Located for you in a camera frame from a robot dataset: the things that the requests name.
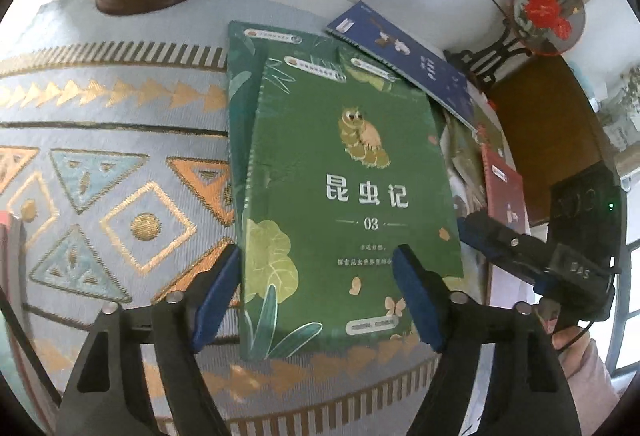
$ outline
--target book label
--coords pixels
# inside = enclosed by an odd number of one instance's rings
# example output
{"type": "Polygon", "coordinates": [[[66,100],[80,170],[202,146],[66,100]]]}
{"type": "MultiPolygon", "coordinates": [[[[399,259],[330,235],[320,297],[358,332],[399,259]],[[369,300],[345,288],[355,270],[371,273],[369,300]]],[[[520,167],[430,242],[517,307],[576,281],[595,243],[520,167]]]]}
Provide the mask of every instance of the book label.
{"type": "Polygon", "coordinates": [[[256,30],[249,28],[244,30],[244,34],[251,38],[264,38],[265,40],[275,40],[276,42],[286,42],[287,44],[299,44],[302,42],[302,37],[298,37],[297,35],[278,33],[268,30],[256,30]]]}
{"type": "Polygon", "coordinates": [[[323,78],[334,80],[334,82],[344,83],[347,81],[347,77],[344,76],[340,71],[335,69],[330,69],[324,66],[316,66],[316,64],[312,64],[311,62],[307,62],[306,60],[301,60],[300,58],[295,58],[294,56],[285,56],[284,61],[287,66],[305,70],[306,72],[310,72],[311,74],[314,74],[316,76],[322,76],[323,78]]]}
{"type": "Polygon", "coordinates": [[[381,76],[382,78],[384,78],[385,80],[388,80],[389,82],[395,82],[397,80],[395,76],[386,72],[384,69],[380,69],[379,67],[372,66],[368,62],[365,62],[364,60],[361,60],[359,58],[355,58],[355,57],[352,58],[351,64],[353,64],[356,67],[359,67],[360,69],[368,71],[371,74],[375,74],[376,76],[381,76]]]}
{"type": "Polygon", "coordinates": [[[392,330],[398,326],[398,323],[399,319],[397,315],[373,317],[372,319],[348,322],[345,330],[347,331],[347,335],[363,335],[376,331],[392,330]]]}
{"type": "Polygon", "coordinates": [[[491,165],[491,170],[494,172],[494,174],[496,176],[498,176],[502,181],[504,181],[505,183],[507,183],[507,174],[505,174],[504,172],[502,172],[498,167],[496,167],[495,165],[491,165]]]}

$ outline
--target window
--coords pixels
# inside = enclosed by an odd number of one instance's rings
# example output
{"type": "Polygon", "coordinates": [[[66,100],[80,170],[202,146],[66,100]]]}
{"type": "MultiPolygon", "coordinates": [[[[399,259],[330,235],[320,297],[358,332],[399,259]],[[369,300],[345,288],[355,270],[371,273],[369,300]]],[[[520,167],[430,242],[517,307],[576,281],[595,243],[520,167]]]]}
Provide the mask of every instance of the window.
{"type": "Polygon", "coordinates": [[[640,362],[640,240],[627,245],[620,271],[605,360],[611,376],[626,374],[640,362]]]}

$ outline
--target red book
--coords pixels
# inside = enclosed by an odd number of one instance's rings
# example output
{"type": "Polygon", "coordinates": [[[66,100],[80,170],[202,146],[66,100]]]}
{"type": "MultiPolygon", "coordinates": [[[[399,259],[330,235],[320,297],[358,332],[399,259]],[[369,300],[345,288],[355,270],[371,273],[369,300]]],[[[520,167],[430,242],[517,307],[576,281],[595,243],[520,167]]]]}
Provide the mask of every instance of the red book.
{"type": "Polygon", "coordinates": [[[487,144],[481,145],[489,217],[524,233],[525,204],[522,176],[487,144]]]}

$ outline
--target butterfly illustration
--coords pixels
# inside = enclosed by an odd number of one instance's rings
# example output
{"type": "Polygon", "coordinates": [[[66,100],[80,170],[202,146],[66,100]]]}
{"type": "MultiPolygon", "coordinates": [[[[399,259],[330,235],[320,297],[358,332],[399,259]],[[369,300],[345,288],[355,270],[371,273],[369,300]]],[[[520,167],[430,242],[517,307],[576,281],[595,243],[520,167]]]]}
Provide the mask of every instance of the butterfly illustration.
{"type": "Polygon", "coordinates": [[[351,289],[349,290],[349,293],[351,295],[357,295],[358,293],[360,293],[361,289],[362,281],[360,280],[360,277],[354,277],[351,281],[351,289]]]}
{"type": "Polygon", "coordinates": [[[387,297],[385,299],[385,308],[386,308],[386,316],[391,317],[396,315],[397,317],[402,317],[402,310],[406,308],[406,302],[404,299],[400,299],[398,302],[394,302],[391,297],[387,297]]]}

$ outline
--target book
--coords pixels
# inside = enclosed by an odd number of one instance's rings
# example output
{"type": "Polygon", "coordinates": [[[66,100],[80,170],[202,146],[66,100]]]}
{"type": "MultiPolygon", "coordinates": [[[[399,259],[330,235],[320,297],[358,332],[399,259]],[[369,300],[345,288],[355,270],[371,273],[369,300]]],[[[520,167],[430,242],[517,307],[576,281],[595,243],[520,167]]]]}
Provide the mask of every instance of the book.
{"type": "Polygon", "coordinates": [[[327,26],[332,35],[373,56],[474,128],[465,76],[362,1],[327,26]]]}
{"type": "Polygon", "coordinates": [[[476,202],[485,205],[484,168],[480,145],[476,140],[477,136],[474,137],[469,129],[451,115],[447,115],[447,128],[450,134],[452,165],[460,174],[476,202]]]}
{"type": "Polygon", "coordinates": [[[482,108],[473,102],[474,117],[476,120],[475,139],[479,144],[487,143],[504,158],[504,136],[502,130],[486,115],[482,108]]]}
{"type": "Polygon", "coordinates": [[[232,21],[228,26],[229,145],[232,194],[236,215],[236,235],[242,239],[242,210],[244,188],[249,163],[251,138],[254,131],[255,109],[267,60],[269,42],[297,44],[315,54],[333,53],[336,40],[274,26],[232,21]]]}
{"type": "Polygon", "coordinates": [[[462,277],[427,96],[341,42],[322,56],[268,44],[243,220],[248,360],[408,334],[391,266],[399,244],[462,277]]]}
{"type": "Polygon", "coordinates": [[[487,144],[481,145],[489,216],[518,233],[526,232],[522,176],[487,144]]]}

